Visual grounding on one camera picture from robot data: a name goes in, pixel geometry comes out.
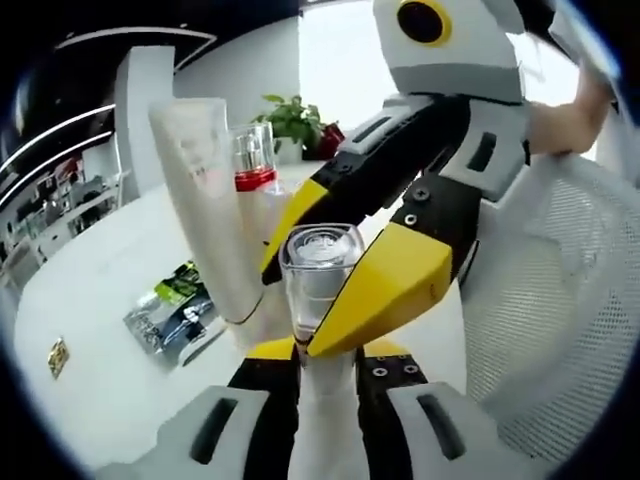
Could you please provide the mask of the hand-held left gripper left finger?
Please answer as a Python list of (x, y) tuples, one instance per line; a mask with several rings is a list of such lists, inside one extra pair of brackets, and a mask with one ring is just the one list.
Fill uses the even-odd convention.
[(159, 430), (151, 479), (284, 479), (298, 427), (299, 357), (291, 337), (256, 346)]

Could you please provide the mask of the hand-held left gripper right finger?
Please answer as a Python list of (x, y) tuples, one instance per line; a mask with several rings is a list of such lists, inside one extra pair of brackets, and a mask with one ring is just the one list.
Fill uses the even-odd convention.
[(500, 479), (495, 425), (409, 354), (356, 356), (359, 423), (372, 479)]

